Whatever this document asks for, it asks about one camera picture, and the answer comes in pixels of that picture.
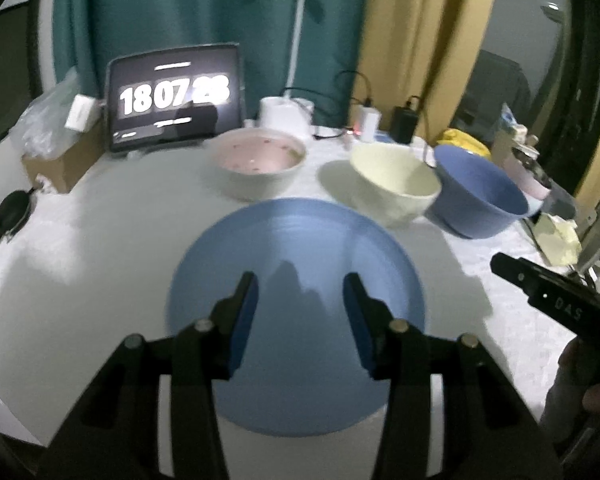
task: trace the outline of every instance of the plastic bag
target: plastic bag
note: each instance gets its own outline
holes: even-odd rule
[[[80,93],[75,68],[51,90],[34,99],[9,130],[11,142],[21,155],[58,158],[80,137],[64,127],[74,98]]]

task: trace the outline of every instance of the white power adapter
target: white power adapter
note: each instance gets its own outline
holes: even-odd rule
[[[382,114],[376,108],[360,105],[353,131],[362,142],[374,142]]]
[[[78,94],[69,110],[65,128],[76,132],[88,132],[100,118],[100,103],[94,97]]]

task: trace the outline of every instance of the white bowl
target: white bowl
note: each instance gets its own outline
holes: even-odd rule
[[[434,170],[401,144],[356,144],[351,165],[358,174],[355,207],[384,225],[407,223],[434,203],[442,184]]]
[[[273,198],[293,182],[306,147],[290,134],[240,128],[208,142],[214,184],[226,195],[254,202]]]

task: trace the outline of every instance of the green curtain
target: green curtain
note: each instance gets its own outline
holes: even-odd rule
[[[54,62],[58,79],[76,64],[85,92],[102,95],[107,63],[149,50],[237,42],[244,63],[247,116],[286,81],[296,0],[55,0]],[[364,0],[306,0],[296,92],[326,108],[322,124],[343,124],[355,69]]]

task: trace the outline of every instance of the digital clock display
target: digital clock display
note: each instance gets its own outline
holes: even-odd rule
[[[109,65],[107,128],[113,152],[213,137],[239,128],[241,111],[237,45],[150,52]]]

